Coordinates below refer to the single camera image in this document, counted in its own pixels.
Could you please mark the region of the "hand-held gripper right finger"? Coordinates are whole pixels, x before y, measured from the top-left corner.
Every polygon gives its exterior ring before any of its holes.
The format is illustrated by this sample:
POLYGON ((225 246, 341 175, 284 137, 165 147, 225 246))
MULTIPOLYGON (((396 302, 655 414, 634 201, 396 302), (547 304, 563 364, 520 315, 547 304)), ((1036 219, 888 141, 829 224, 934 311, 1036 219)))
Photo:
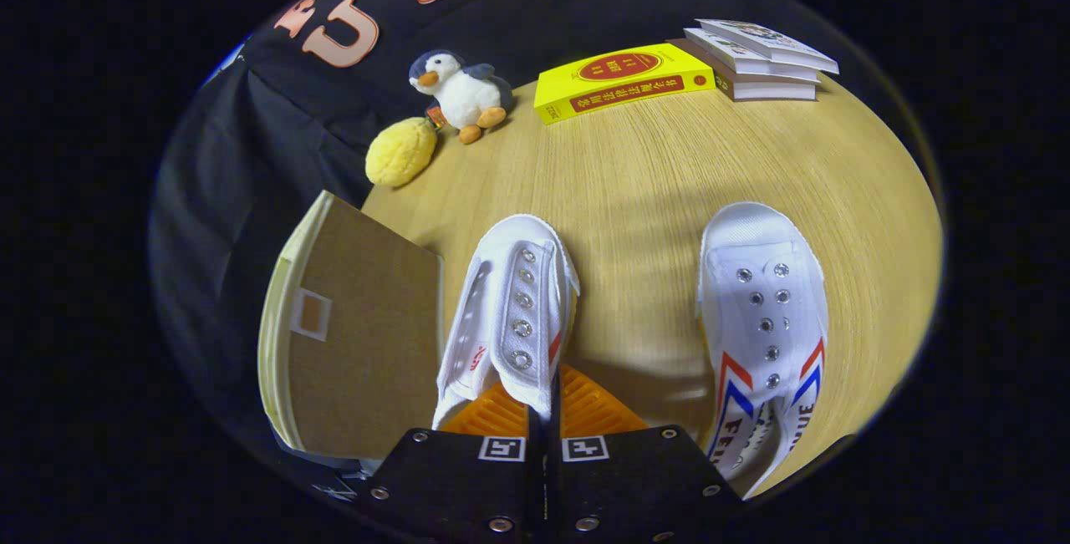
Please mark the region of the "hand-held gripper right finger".
POLYGON ((548 441, 550 543, 719 543, 744 502, 679 425, 649 427, 562 365, 548 441))

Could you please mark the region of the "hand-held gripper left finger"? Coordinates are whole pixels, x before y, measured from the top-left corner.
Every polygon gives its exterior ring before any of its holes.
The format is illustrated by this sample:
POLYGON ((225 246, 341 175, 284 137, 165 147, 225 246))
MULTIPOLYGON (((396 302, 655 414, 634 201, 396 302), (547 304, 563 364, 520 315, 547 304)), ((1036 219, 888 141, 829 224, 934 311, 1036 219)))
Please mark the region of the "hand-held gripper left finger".
POLYGON ((360 514, 404 543, 531 543, 545 527, 545 434, 494 384, 442 429, 412 429, 360 484, 360 514))

